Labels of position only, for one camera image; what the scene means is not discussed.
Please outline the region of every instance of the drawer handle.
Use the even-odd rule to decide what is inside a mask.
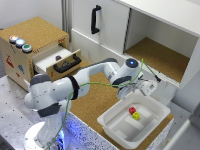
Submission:
[[[78,65],[78,64],[81,63],[81,61],[82,61],[79,57],[76,56],[76,54],[73,55],[73,58],[74,58],[74,60],[75,60],[73,63],[70,63],[69,65],[66,65],[66,66],[61,67],[61,68],[59,68],[59,67],[57,66],[57,64],[55,64],[55,65],[54,65],[54,69],[55,69],[58,73],[63,73],[63,72],[65,72],[65,71],[71,69],[72,67]]]
[[[100,30],[96,28],[96,12],[101,10],[101,7],[96,5],[96,8],[92,9],[92,22],[91,22],[91,31],[92,34],[98,33]]]

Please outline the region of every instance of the cork surface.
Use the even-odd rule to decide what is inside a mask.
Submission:
[[[149,38],[144,38],[125,53],[138,60],[143,58],[149,66],[178,82],[181,82],[190,60]]]
[[[37,50],[68,34],[40,17],[21,22],[0,31],[0,37],[9,42],[11,35],[17,35]]]
[[[85,61],[81,63],[81,67],[88,65],[89,64]],[[90,79],[91,82],[109,83],[103,73],[95,74],[91,76]],[[97,122],[97,118],[118,101],[117,89],[103,85],[91,85],[87,95],[72,101],[72,108],[70,111],[120,150],[124,150],[124,148],[105,134],[102,126]],[[136,150],[146,149],[172,119],[173,115],[168,115]]]

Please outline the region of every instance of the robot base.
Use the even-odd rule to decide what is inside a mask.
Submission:
[[[40,122],[37,123],[35,125],[33,125],[25,134],[25,138],[24,138],[24,149],[25,150],[44,150],[43,148],[39,147],[34,138],[36,137],[37,133],[39,132],[39,130],[42,128],[42,126],[44,125],[44,122]],[[65,145],[66,147],[69,144],[69,139],[65,138]],[[56,146],[52,146],[50,150],[57,150]]]

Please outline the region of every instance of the white container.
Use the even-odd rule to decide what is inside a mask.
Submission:
[[[140,118],[135,120],[129,108],[135,107]],[[129,93],[104,112],[97,121],[105,133],[126,149],[137,148],[170,113],[170,109],[150,97]]]
[[[33,58],[34,70],[37,73],[46,73],[46,68],[56,62],[56,56],[61,56],[62,59],[70,54],[70,51],[60,45],[52,47]]]

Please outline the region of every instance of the cabinet door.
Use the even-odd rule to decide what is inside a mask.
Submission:
[[[92,10],[96,5],[101,10],[96,12],[96,28],[100,31],[91,33]],[[129,8],[113,0],[74,0],[73,29],[119,54],[123,53],[129,17]]]

